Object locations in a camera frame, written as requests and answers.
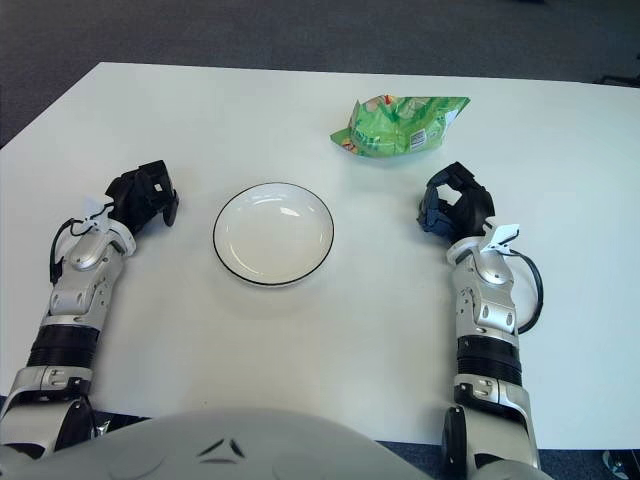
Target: black cable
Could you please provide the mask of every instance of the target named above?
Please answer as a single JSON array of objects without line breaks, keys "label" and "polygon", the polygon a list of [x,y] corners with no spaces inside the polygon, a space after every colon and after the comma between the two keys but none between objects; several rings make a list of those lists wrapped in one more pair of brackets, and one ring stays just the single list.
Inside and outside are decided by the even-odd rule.
[{"label": "black cable", "polygon": [[107,208],[113,207],[114,205],[115,205],[114,202],[105,203],[104,206],[102,207],[102,210],[100,210],[98,213],[94,213],[93,215],[91,215],[89,217],[89,220],[93,220],[94,218],[102,215]]},{"label": "black cable", "polygon": [[83,395],[84,401],[87,402],[87,406],[89,407],[89,415],[91,417],[91,426],[93,428],[93,438],[98,438],[98,426],[96,422],[96,412],[91,406],[91,402],[89,401],[89,397],[87,395]]},{"label": "black cable", "polygon": [[60,238],[60,235],[62,234],[62,232],[64,232],[67,228],[71,227],[71,225],[73,225],[73,223],[77,221],[78,220],[70,218],[69,220],[64,222],[62,225],[60,225],[60,228],[56,232],[55,237],[53,237],[53,242],[51,243],[51,250],[49,252],[49,281],[54,285],[58,282],[60,275],[62,275],[62,260],[56,263],[56,245],[58,243],[58,239]]},{"label": "black cable", "polygon": [[526,255],[523,255],[516,250],[511,250],[510,254],[503,253],[502,255],[504,255],[505,257],[520,257],[531,269],[531,274],[533,275],[533,280],[536,284],[536,292],[538,296],[536,308],[533,311],[533,314],[531,315],[529,321],[524,325],[520,325],[518,327],[518,334],[522,335],[523,333],[531,330],[535,326],[535,324],[538,323],[538,319],[540,318],[540,312],[542,312],[542,304],[544,303],[544,287],[542,285],[542,276],[540,275],[540,271],[538,270],[538,267],[536,267],[536,264],[533,263],[533,260],[531,260]]}]

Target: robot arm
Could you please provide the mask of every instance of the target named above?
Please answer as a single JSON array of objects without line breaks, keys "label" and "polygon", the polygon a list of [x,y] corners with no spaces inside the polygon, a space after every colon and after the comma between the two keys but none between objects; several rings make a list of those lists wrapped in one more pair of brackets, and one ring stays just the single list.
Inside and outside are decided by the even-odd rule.
[{"label": "robot arm", "polygon": [[[461,193],[452,206],[437,187]],[[522,387],[518,330],[530,328],[542,308],[542,281],[534,317],[518,328],[511,299],[513,275],[505,256],[519,225],[495,225],[491,195],[461,164],[450,165],[429,182],[418,222],[427,232],[451,240],[447,261],[453,266],[456,292],[456,406],[445,416],[443,457],[452,475],[473,476],[483,466],[510,460],[539,468],[529,395]]]},{"label": "robot arm", "polygon": [[[31,458],[95,433],[88,394],[113,286],[125,258],[135,252],[134,235],[158,212],[171,226],[179,203],[162,161],[116,178],[106,194],[112,202],[88,205],[84,221],[70,219],[56,234],[47,312],[27,366],[17,373],[0,413],[0,444]],[[56,243],[66,228],[79,240],[55,262]]]}]

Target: floor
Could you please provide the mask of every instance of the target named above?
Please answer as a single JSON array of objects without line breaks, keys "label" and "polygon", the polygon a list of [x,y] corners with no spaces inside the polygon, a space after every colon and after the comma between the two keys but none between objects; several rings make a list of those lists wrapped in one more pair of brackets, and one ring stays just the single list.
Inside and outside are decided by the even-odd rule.
[{"label": "floor", "polygon": [[[637,0],[0,0],[0,146],[101,61],[591,82],[640,73],[639,25]],[[615,478],[600,456],[541,451],[556,480]]]}]

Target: plastic bag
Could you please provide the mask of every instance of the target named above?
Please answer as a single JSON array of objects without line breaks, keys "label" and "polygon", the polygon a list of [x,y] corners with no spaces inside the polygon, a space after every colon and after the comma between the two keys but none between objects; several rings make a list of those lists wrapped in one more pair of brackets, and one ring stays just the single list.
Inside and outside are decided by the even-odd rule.
[{"label": "plastic bag", "polygon": [[356,102],[349,126],[331,140],[364,157],[391,157],[439,147],[467,97],[393,97]]}]

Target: silver arm segment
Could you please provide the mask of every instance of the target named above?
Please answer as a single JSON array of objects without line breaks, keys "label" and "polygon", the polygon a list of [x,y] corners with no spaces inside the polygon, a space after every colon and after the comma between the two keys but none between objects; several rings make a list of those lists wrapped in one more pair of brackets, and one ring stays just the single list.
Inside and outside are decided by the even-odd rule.
[{"label": "silver arm segment", "polygon": [[135,250],[109,211],[83,227],[89,230],[64,255],[38,339],[0,414],[0,443],[31,457],[86,440],[93,430],[86,402],[93,353],[124,257]]},{"label": "silver arm segment", "polygon": [[447,413],[443,447],[452,472],[468,476],[498,459],[540,467],[522,387],[514,280],[503,256],[518,225],[488,221],[484,229],[484,237],[464,238],[447,252],[455,267],[458,405]]},{"label": "silver arm segment", "polygon": [[[88,394],[114,284],[135,252],[134,235],[160,212],[172,226],[180,203],[162,160],[123,173],[105,195],[111,201],[89,201],[84,221],[67,220],[54,238],[47,312],[0,412],[0,473],[97,432]],[[77,224],[81,233],[73,231]],[[79,240],[56,262],[56,242],[67,228]]]}]

